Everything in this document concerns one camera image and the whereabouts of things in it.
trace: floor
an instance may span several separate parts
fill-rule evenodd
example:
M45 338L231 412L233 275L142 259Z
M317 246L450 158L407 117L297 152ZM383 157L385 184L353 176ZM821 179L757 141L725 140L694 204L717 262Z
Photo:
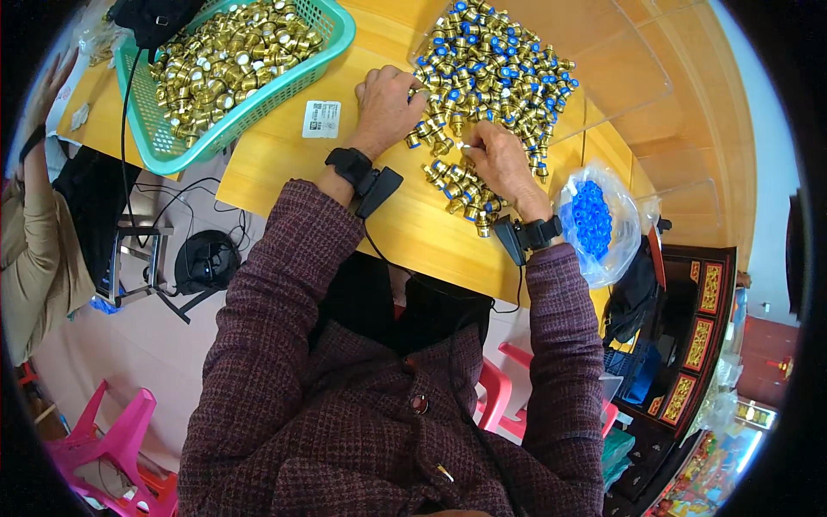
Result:
M158 189L153 185L182 189L202 178L220 179L225 167L225 158L217 156L208 163L186 170L180 182L143 171L138 182L146 185L137 185L131 196L134 214L139 219L152 219L170 201L170 194L152 191ZM218 187L218 183L211 180L205 180L201 185L213 193ZM226 210L232 207L216 203L213 194L205 190L194 189L181 194L180 198L189 203L195 215L192 217L184 203L175 201L160 221L160 225L174 228L165 253L164 271L170 274L174 270L175 255L190 231L191 218L190 233L209 228L230 232L239 222L238 210L216 211L214 208ZM246 258L250 242L261 238L264 225L262 217L247 214L249 239L244 238L240 243L244 250L242 257ZM241 232L236 228L232 237L238 242ZM141 281L144 265L132 257L123 254L122 257L124 286L127 290L134 289ZM172 300L180 307L187 298L179 296ZM192 319L190 325L179 319L157 296L126 305L111 315L85 305L77 311L74 321L67 322L46 338L36 350L33 362L48 395L70 427L77 422L89 397L103 379L109 384L108 395L104 397L96 420L103 430L112 425L139 388L149 389L158 405L141 451L159 467L177 472L189 416L198 405L201 394L203 360L218 331L215 315L223 305L224 293L216 293L187 313ZM513 309L514 306L498 300L496 308ZM528 372L499 352L497 347L501 342L511 342L530 350L527 309L513 314L492 311L484 347L485 356L513 382L511 402L505 412L513 415L525 405L531 385ZM485 393L479 386L478 391Z

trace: plastic bag of blue caps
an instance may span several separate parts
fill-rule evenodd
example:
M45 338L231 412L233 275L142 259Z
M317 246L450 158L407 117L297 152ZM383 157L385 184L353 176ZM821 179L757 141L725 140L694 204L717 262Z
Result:
M577 253L590 289L620 280L640 246L632 195L609 167L593 160L569 176L555 199L563 237Z

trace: beige sleeve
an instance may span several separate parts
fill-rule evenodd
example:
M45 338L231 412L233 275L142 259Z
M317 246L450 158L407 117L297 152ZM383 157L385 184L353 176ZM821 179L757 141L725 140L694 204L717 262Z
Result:
M45 317L46 296L60 264L55 197L52 192L26 196L23 208L26 249L2 272L3 328L15 365L26 361L42 336L32 336Z

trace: plastic basket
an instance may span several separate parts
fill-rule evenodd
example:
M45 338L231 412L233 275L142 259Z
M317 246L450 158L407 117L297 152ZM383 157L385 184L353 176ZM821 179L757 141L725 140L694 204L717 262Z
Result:
M237 0L207 0L188 29L194 30L216 12L225 12L233 3ZM184 147L184 141L172 136L172 126L164 120L164 110L158 108L156 82L150 76L149 66L138 64L129 92L127 116L138 152L149 171L171 175L194 162L210 160L270 110L319 80L330 60L353 42L356 23L334 0L295 0L295 4L299 15L322 35L323 50L273 79L244 103L230 110L189 149ZM129 38L114 53L121 96L127 90L129 72L137 52L135 40Z

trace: person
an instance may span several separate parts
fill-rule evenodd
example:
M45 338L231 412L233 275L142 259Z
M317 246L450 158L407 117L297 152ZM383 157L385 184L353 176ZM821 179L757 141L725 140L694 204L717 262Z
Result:
M45 120L77 57L57 71L57 55L36 86L22 123L31 137L2 191L2 327L15 366L95 294L126 206L120 160L88 147L49 181ZM140 172L129 165L127 183Z
M375 160L401 141L426 104L408 100L411 88L422 85L393 66L368 72L343 147ZM523 220L552 216L516 136L480 122L470 145L479 176ZM526 267L533 392L518 446L469 416L490 299L414 275L394 321L390 288L369 299L373 284L388 286L384 262L347 278L365 236L346 208L352 193L331 166L288 182L233 278L189 420L179 512L599 515L603 354L573 248L554 241ZM470 315L458 316L461 304Z

